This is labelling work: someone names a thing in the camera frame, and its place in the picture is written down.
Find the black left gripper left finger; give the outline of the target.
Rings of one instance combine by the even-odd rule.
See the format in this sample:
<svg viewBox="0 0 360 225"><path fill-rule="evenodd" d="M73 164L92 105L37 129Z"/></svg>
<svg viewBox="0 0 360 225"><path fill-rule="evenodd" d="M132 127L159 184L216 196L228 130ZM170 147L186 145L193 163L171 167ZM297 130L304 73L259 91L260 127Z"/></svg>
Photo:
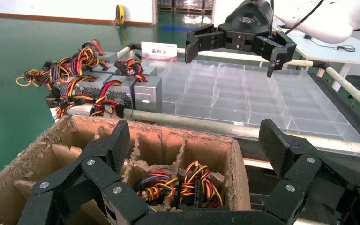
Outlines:
<svg viewBox="0 0 360 225"><path fill-rule="evenodd" d="M133 225L149 207L120 176L130 146L128 123L87 144L71 164L36 182L19 219L21 225L63 225L94 200L112 225Z"/></svg>

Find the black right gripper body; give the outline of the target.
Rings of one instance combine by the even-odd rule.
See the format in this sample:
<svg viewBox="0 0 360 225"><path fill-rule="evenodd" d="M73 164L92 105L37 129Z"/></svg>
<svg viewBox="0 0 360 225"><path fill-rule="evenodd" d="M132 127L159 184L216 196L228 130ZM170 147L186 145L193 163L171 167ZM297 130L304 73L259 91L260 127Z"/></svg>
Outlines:
<svg viewBox="0 0 360 225"><path fill-rule="evenodd" d="M261 36L272 34L273 9L265 0L245 0L217 30L224 34L223 48L245 52L257 49Z"/></svg>

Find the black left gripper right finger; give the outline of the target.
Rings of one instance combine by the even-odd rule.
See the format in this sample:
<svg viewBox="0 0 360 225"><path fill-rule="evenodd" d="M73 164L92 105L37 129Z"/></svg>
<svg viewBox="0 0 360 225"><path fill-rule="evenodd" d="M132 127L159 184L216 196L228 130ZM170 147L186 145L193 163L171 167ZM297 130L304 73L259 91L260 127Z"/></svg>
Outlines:
<svg viewBox="0 0 360 225"><path fill-rule="evenodd" d="M360 172L325 157L307 139L287 135L262 120L258 141L281 181L264 210L292 225L308 200L333 209L343 225L360 225Z"/></svg>

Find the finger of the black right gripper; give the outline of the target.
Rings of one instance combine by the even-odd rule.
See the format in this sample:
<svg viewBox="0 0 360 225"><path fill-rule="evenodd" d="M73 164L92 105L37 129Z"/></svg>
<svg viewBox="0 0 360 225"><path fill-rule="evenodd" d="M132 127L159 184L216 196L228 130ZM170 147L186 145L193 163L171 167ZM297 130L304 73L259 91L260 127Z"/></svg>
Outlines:
<svg viewBox="0 0 360 225"><path fill-rule="evenodd" d="M191 63L199 52L224 47L224 32L208 24L187 33L185 63Z"/></svg>
<svg viewBox="0 0 360 225"><path fill-rule="evenodd" d="M254 38L254 53L269 62L268 78L272 76L274 70L281 70L285 63L293 59L296 46L296 43L283 31L277 31L273 36Z"/></svg>

